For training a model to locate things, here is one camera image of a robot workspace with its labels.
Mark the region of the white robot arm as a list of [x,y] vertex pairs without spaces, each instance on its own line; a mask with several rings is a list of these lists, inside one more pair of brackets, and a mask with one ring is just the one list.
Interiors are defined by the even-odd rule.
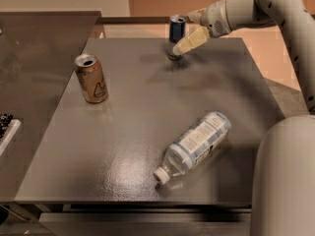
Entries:
[[184,54],[242,28],[279,27],[300,86],[305,114],[283,117],[262,141],[255,160],[251,236],[315,236],[315,20],[303,0],[220,0],[188,14],[202,36],[173,48]]

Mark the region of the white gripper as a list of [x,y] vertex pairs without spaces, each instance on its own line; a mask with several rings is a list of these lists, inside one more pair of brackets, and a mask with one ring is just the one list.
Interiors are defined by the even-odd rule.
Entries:
[[193,27],[172,48],[175,56],[183,55],[206,43],[211,38],[219,38],[230,34],[227,20],[226,1],[210,5],[207,9],[202,8],[188,14],[189,20],[202,27]]

